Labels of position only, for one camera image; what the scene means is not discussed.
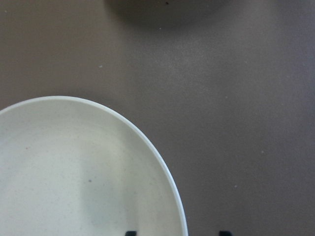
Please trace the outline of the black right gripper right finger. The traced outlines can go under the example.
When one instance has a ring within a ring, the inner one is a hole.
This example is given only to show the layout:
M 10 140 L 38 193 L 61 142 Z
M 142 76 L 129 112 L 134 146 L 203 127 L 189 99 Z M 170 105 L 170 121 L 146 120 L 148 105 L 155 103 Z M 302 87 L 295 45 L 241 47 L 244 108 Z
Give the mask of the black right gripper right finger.
M 231 231 L 219 231 L 219 236 L 233 236 Z

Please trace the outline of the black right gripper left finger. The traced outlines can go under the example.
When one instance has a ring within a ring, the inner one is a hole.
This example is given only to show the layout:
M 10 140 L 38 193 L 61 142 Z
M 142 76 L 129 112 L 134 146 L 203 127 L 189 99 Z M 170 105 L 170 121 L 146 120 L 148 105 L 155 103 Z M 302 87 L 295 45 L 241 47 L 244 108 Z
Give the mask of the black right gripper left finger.
M 125 236 L 137 236 L 137 231 L 127 231 Z

